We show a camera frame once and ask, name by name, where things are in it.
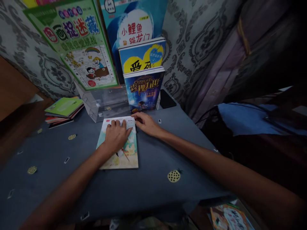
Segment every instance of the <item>green poster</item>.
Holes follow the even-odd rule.
[[[117,86],[94,0],[66,0],[24,10],[84,89]]]

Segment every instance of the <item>wooden furniture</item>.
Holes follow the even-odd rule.
[[[17,69],[0,56],[0,168],[13,151],[44,119],[53,103]],[[43,101],[27,103],[34,95]]]

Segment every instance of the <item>blue cloth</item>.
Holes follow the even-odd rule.
[[[276,105],[263,104],[261,107],[267,110],[274,110]],[[285,131],[280,130],[271,123],[264,120],[267,113],[261,111],[259,108],[248,104],[229,103],[219,104],[219,112],[226,126],[232,130],[233,135],[256,135],[256,134],[286,134]],[[307,136],[307,131],[302,129],[295,129],[285,124],[277,122],[286,129],[299,134]]]

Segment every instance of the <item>black phone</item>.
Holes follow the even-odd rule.
[[[176,106],[176,102],[168,95],[168,93],[162,89],[160,90],[160,105],[162,108],[170,108]]]

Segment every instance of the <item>yellow pineapple print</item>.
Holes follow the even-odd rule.
[[[178,169],[178,170],[173,170],[171,172],[169,172],[169,174],[167,175],[167,178],[170,182],[172,183],[176,183],[178,182],[178,180],[180,180],[180,175],[182,174],[182,170]]]

